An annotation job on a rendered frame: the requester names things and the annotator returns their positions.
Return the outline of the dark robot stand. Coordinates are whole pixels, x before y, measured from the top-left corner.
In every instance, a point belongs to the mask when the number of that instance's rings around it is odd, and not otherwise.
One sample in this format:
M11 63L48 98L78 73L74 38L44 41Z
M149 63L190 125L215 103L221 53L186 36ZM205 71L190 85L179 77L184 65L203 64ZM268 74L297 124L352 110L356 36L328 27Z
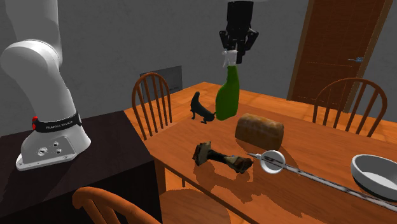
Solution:
M82 121L91 145L75 159L28 171L15 162L28 131L0 137L0 224L94 224L72 195L107 190L162 221L153 157L123 111Z

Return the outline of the brown bread loaf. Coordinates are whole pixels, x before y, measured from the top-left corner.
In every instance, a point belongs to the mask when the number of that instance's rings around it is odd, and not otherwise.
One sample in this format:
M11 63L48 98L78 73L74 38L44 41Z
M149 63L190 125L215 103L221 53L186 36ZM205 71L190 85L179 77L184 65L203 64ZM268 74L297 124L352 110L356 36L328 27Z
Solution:
M284 125L258 115L243 114L236 126L235 138L264 150L278 150L284 136Z

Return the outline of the brown wooden door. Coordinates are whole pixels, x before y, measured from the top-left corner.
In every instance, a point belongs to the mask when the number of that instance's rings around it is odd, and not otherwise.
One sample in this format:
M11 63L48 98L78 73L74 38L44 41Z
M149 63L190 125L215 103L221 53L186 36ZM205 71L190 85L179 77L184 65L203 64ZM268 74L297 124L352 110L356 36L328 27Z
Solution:
M314 104L330 83L362 77L397 0L309 0L287 98Z

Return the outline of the brown mottled bone-shaped object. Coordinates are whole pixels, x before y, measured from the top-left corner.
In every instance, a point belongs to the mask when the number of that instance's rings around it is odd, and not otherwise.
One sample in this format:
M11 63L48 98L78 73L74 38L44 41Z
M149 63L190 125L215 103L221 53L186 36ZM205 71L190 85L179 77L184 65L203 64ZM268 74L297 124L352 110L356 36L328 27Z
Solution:
M195 148L192 159L195 161L197 166L202 165L208 160L221 162L229 166L236 173L241 174L244 174L245 171L249 169L253 164L253 161L250 158L244 158L240 156L228 156L214 151L211 148L210 141L199 143Z

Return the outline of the white bowl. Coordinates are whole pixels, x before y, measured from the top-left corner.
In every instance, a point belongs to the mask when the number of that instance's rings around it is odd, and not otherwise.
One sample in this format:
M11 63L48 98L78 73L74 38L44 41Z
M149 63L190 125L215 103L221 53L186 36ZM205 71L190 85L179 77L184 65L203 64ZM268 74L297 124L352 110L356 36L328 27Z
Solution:
M351 174L368 193L397 202L397 162L376 155L356 155L351 160Z

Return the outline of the wooden dining table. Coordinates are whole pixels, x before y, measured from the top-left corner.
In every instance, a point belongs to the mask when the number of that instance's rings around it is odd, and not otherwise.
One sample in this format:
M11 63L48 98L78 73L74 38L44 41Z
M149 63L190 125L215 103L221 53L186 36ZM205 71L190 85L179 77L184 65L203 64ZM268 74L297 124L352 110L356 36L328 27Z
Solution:
M281 171L268 174L255 162L244 174L208 161L192 159L196 145L210 141L226 155L248 156L261 149L235 138L236 118L206 124L192 116L190 101L213 109L218 86L200 83L171 95L172 123L147 138L150 153L189 184L214 197L250 224L397 224L397 212L315 182ZM240 114L251 113L281 122L281 152L287 163L316 176L357 190L351 160L372 154L397 162L397 144L293 118L303 106L248 91L240 93Z

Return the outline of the wooden spindle-back chair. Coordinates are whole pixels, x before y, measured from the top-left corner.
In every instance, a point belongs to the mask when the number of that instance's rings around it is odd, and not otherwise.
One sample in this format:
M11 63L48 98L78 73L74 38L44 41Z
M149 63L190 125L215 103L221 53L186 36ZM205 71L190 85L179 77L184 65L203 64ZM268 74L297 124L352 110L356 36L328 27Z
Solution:
M331 93L332 93L332 89L335 85L344 85L342 94L341 94L341 98L339 100L338 105L338 110L337 110L337 114L333 123L333 128L336 129L337 125L338 125L338 121L341 115L342 110L345 108L346 102L347 102L347 88L351 87L355 82L361 83L362 86L360 88L359 91L359 95L358 98L356 99L356 102L354 104L353 107L353 111L349 117L349 120L347 122L347 125L345 127L345 131L348 132L351 128L352 125L352 121L354 120L354 117L356 115L358 106L361 102L361 98L363 96L363 93L366 89L367 86L371 86L373 87L374 91L372 94L372 98L370 99L370 102L368 103L366 110L364 112L364 115L361 117L360 123L356 129L356 134L360 134L362 128L364 127L364 124L368 118L368 115L371 112L371 109L373 108L373 105L375 103L375 100L378 96L380 96L381 101L382 101L382 106L381 106L381 111L379 112L377 118L375 119L374 123L372 124L370 130L367 133L367 137L371 137L373 135L373 133L375 132L375 129L378 127L380 121L382 120L382 118L384 117L385 113L386 113L386 109L387 109L387 96L385 94L385 92L383 91L383 89L381 89L378 84L370 81L370 80L366 80L363 78L344 78L344 79L340 79L337 81L334 81L332 83L330 83L329 85L327 85L326 87L324 87L320 93L317 95L316 100L314 102L314 110L313 110L313 115L312 115L312 122L316 123L317 120L317 112L318 112L318 107L320 105L320 98L323 94L327 93L328 96L326 98L326 111L324 114L324 118L323 118L323 126L326 126L327 121L328 121L328 115L331 109Z
M144 74L136 81L136 84L133 87L132 96L131 96L132 109L136 116L136 120L137 120L138 126L140 128L140 131L143 135L144 140L147 140L148 137L147 137L145 129L144 129L143 121L142 121L142 119L139 115L138 109L137 109L136 97L139 98L140 107L143 112L144 121L147 126L149 135L151 137L153 136L153 131L151 128L149 116L151 116L155 133L158 133L157 120L156 120L156 116L155 116L153 104L152 104L153 99L151 98L150 93L149 93L147 78L150 78L152 81L152 86L153 86L153 90L154 90L154 100L155 100L156 108L157 108L157 112L158 112L160 128L164 129L165 126L168 126L170 123L172 123L171 95L170 95L170 89L169 89L169 86L168 86L166 80L158 73L150 72L150 73ZM146 96L148 98L150 112L148 112L145 107L145 103L144 103L144 99L143 99L143 91L141 90L142 83L144 85L144 90L145 90Z
M95 224L231 224L227 209L204 193L192 189L169 190L160 195L162 221L137 205L100 188L86 186L72 196L76 209L84 208Z

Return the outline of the long grey metal rod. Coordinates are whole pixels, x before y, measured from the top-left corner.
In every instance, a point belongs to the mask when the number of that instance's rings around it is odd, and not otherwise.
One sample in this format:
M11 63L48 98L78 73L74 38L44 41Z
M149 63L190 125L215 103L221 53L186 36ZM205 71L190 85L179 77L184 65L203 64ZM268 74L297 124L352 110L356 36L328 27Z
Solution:
M260 160L260 156L262 154L248 153L248 155ZM327 179L321 178L319 176L313 175L311 173L308 173L306 171L300 170L299 168L290 166L288 164L285 164L284 169L287 170L287 171L296 173L298 175L304 176L306 178L309 178L309 179L311 179L313 181L316 181L318 183L321 183L321 184L324 184L326 186L332 187L334 189L340 190L341 192L348 193L348 194L353 195L353 196L355 196L357 198L369 201L369 202L371 202L373 204L376 204L378 206L384 207L384 208L386 208L388 210L391 210L391 211L394 211L394 212L397 213L397 205L393 205L393 204L388 203L388 202L386 202L386 201L384 201L382 199L376 198L376 197L371 196L371 195L367 195L365 193L358 192L356 190L350 189L350 188L348 188L346 186L343 186L343 185L340 185L338 183L334 183L334 182L332 182L330 180L327 180Z

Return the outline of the green spray bottle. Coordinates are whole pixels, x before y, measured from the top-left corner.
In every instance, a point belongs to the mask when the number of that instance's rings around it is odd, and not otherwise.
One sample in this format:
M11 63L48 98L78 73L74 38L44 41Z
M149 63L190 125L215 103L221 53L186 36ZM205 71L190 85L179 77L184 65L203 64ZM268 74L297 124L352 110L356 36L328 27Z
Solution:
M216 95L216 118L221 121L235 116L238 110L240 86L237 53L237 50L222 52L225 56L223 67L227 68L227 77Z

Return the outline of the small white round cup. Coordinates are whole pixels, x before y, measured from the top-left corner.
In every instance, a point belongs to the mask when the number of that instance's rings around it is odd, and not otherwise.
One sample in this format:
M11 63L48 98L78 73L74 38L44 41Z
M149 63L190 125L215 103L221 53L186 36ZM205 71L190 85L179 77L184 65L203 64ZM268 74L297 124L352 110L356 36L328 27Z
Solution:
M282 153L275 150L268 150L260 156L261 168L269 174L280 173L286 164Z

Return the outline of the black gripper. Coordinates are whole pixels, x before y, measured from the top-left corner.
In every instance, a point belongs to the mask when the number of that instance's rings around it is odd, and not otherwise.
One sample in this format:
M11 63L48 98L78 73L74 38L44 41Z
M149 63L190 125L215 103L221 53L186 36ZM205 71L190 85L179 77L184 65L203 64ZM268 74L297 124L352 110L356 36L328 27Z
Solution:
M224 49L234 50L237 40L237 64L242 63L245 52L250 50L259 36L259 32L251 29L253 13L252 1L230 1L227 6L226 30L219 31Z

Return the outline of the grey wall panel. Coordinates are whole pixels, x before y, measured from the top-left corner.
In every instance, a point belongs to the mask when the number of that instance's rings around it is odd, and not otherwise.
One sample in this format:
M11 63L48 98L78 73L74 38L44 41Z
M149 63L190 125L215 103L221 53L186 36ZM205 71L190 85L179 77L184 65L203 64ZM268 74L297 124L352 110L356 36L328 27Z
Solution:
M165 81L167 82L167 84L169 86L170 94L173 94L174 92L178 92L183 89L182 66L174 66L174 67L160 69L160 70L156 70L156 71L152 71L152 72L159 74L160 76L162 76L165 79ZM153 100L155 94L154 94L154 88L153 88L153 83L152 83L151 77L150 76L146 77L146 81L148 84L148 92L150 94L151 99ZM158 96L161 98L158 78L155 78L155 83L157 86ZM164 96L166 96L167 95L166 89L165 89L164 85L162 85L162 86L163 86L163 90L164 90ZM143 99L145 102L147 102L148 98L147 98L146 89L144 87L143 81L141 83L141 90L142 90Z

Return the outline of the black dog figure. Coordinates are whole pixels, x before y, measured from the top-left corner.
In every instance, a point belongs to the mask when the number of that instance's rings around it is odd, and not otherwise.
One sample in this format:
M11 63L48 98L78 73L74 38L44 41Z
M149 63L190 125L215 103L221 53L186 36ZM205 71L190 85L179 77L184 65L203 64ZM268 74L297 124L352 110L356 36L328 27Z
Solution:
M194 120L195 115L198 114L203 117L201 123L206 124L207 122L211 122L215 119L216 112L212 113L208 109L203 107L203 105L201 105L201 103L199 102L199 96L200 96L200 92L195 92L190 103L191 106L190 111L193 113L192 120Z

